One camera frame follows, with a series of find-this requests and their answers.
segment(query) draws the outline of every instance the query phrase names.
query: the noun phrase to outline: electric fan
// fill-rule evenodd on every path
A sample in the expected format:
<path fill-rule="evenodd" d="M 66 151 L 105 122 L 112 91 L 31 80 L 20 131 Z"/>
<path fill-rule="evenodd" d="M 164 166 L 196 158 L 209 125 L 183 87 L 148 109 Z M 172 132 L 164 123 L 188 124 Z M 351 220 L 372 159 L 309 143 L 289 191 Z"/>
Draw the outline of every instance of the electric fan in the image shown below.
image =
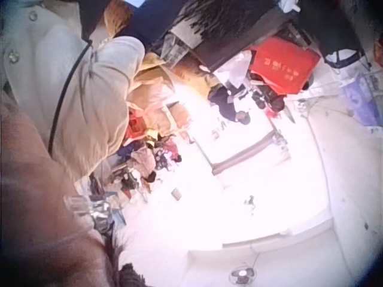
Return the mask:
<path fill-rule="evenodd" d="M 257 273 L 249 266 L 234 269 L 229 275 L 229 281 L 235 286 L 251 286 L 256 279 Z"/>

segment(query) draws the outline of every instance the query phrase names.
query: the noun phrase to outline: black strap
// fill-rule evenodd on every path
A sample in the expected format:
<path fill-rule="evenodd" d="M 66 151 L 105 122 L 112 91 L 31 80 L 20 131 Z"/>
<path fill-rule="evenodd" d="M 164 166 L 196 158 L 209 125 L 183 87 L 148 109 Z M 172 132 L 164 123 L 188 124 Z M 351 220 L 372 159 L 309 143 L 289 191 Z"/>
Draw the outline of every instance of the black strap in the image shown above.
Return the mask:
<path fill-rule="evenodd" d="M 330 62 L 324 58 L 324 62 L 328 64 L 333 69 L 342 69 L 344 67 L 347 67 L 357 61 L 359 61 L 363 56 L 365 55 L 364 51 L 356 51 L 355 54 L 353 54 L 351 57 L 341 60 L 339 58 L 339 52 L 336 52 L 336 62 Z"/>
<path fill-rule="evenodd" d="M 83 57 L 85 56 L 85 53 L 87 52 L 87 50 L 92 46 L 92 41 L 89 40 L 88 41 L 88 44 L 86 45 L 86 47 L 84 48 L 84 50 L 81 52 L 81 54 L 79 55 L 79 57 L 77 58 L 76 62 L 74 63 L 71 71 L 69 72 L 69 75 L 68 77 L 66 78 L 65 80 L 65 83 L 64 83 L 64 86 L 62 88 L 62 91 L 61 91 L 61 95 L 60 95 L 60 98 L 59 98 L 59 101 L 57 103 L 57 107 L 56 107 L 56 112 L 54 113 L 54 118 L 53 118 L 53 123 L 52 123 L 52 129 L 50 131 L 50 136 L 49 136 L 49 143 L 48 143 L 48 152 L 49 152 L 49 155 L 52 157 L 52 151 L 53 151 L 53 141 L 54 141 L 54 136 L 56 134 L 56 129 L 57 129 L 57 123 L 59 121 L 59 116 L 60 116 L 60 111 L 61 111 L 61 107 L 62 107 L 62 103 L 64 101 L 64 97 L 65 97 L 65 94 L 66 94 L 66 91 L 69 87 L 69 83 L 71 82 L 72 80 L 72 77 L 74 75 L 74 72 L 76 71 L 78 65 L 80 64 L 81 60 L 83 59 Z"/>

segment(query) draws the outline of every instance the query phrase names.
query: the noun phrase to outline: small object on floor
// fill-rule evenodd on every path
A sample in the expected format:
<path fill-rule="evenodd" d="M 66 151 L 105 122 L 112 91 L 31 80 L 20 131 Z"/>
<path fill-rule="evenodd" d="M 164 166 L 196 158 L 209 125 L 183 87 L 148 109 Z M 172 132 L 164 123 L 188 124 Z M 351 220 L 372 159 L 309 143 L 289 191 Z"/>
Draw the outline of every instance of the small object on floor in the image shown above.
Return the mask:
<path fill-rule="evenodd" d="M 177 188 L 174 188 L 172 191 L 172 196 L 176 199 L 176 201 L 179 201 L 182 197 L 182 194 Z"/>

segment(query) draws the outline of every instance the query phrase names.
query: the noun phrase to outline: bag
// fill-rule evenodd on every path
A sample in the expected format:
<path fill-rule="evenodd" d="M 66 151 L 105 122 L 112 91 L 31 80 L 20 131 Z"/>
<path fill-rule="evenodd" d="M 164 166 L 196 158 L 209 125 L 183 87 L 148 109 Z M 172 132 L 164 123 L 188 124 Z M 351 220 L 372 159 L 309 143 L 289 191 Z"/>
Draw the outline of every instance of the bag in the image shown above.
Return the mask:
<path fill-rule="evenodd" d="M 256 55 L 250 71 L 260 75 L 278 94 L 298 94 L 320 60 L 316 52 L 277 37 L 251 49 Z"/>

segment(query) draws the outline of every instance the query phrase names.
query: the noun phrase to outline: white plastic bag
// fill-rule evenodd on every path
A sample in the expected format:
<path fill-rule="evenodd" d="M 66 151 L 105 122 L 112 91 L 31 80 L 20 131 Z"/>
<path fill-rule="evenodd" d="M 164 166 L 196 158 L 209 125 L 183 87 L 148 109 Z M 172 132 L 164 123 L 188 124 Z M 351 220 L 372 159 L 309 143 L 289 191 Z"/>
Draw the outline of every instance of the white plastic bag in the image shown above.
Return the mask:
<path fill-rule="evenodd" d="M 251 62 L 251 51 L 242 51 L 218 68 L 213 74 L 225 85 L 230 81 L 239 88 L 246 79 L 246 74 Z"/>

